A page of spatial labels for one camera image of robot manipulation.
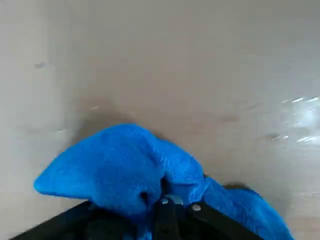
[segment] blue microfiber cloth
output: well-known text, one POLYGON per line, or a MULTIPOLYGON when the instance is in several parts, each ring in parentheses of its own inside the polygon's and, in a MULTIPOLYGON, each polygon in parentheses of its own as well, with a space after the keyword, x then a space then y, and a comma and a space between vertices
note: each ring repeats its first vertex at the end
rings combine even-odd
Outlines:
MULTIPOLYGON (((166 193, 180 196, 186 206, 204 201, 263 239, 293 239, 282 218, 253 190, 225 189, 204 176, 183 149, 136 124, 106 128, 71 146, 34 187, 42 194, 91 200, 141 224, 162 195, 162 178, 166 193)), ((140 231, 140 239, 151 238, 148 228, 140 231)))

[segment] blue towel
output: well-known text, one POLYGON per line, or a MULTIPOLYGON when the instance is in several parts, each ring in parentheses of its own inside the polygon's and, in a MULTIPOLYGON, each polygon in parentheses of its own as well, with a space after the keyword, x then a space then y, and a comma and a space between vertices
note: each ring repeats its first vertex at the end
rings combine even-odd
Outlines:
MULTIPOLYGON (((267 240, 293 239, 283 219, 257 193, 225 189, 175 144, 136 124, 106 128, 62 152, 35 180, 47 195, 88 199, 130 219, 142 219, 162 195, 185 205, 204 201, 267 240)), ((148 226, 140 239, 150 239, 148 226)))

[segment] metal screw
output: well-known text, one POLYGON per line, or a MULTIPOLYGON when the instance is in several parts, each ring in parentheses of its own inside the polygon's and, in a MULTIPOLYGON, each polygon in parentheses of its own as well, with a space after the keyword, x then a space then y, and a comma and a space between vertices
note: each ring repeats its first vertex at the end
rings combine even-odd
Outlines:
POLYGON ((201 211, 201 206, 198 204, 195 204, 192 206, 192 210, 195 212, 199 212, 199 211, 201 211))
POLYGON ((162 200, 161 200, 161 203, 162 203, 162 204, 168 204, 168 202, 169 202, 169 201, 168 201, 168 199, 166 199, 166 198, 162 198, 162 200))

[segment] black plastic part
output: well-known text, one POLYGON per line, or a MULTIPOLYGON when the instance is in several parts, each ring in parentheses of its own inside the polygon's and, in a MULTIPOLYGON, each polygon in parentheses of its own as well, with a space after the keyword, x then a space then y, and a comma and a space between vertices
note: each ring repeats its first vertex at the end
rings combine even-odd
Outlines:
POLYGON ((83 202, 11 240, 122 240, 136 237, 128 219, 83 202))
POLYGON ((178 216, 175 203, 170 198, 163 198, 155 206, 153 220, 153 240, 180 240, 178 216))
POLYGON ((187 219, 189 223, 189 233, 193 238, 185 239, 218 239, 218 240, 261 240, 262 238, 242 226, 237 221, 229 218, 221 212, 211 208, 204 202, 195 202, 187 208, 187 219), (193 210, 193 205, 199 205, 200 210, 193 210))
MULTIPOLYGON (((261 240, 235 220, 197 202, 185 209, 164 198, 154 206, 153 240, 261 240)), ((123 217, 86 201, 12 238, 12 240, 136 239, 136 226, 123 217)))

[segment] floor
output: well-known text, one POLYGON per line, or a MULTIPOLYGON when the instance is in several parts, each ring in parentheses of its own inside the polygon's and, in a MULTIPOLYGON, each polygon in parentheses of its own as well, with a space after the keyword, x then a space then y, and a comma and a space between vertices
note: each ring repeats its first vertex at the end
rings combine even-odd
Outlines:
POLYGON ((136 122, 320 239, 320 1, 0 0, 0 239, 79 201, 33 180, 136 122))

